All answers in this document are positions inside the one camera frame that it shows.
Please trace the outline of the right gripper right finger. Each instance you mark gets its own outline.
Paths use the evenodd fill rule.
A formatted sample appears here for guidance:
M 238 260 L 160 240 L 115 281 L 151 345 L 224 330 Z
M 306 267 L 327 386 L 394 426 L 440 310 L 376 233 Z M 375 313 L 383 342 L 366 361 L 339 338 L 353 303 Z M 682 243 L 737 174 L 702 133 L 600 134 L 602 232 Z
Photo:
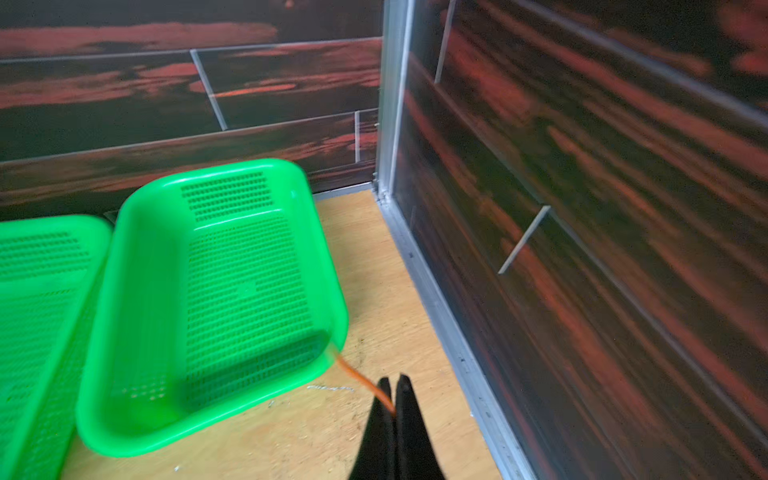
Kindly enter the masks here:
M 402 374 L 395 401 L 397 479 L 439 479 L 439 466 L 410 378 Z

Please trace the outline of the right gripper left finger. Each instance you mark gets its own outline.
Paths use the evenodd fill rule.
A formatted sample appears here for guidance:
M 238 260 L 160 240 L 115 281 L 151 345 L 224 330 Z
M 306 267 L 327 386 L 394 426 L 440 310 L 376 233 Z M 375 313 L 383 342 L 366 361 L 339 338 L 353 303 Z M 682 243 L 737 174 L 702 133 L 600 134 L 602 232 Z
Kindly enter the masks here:
M 374 397 L 349 480 L 395 479 L 395 417 L 387 404 Z

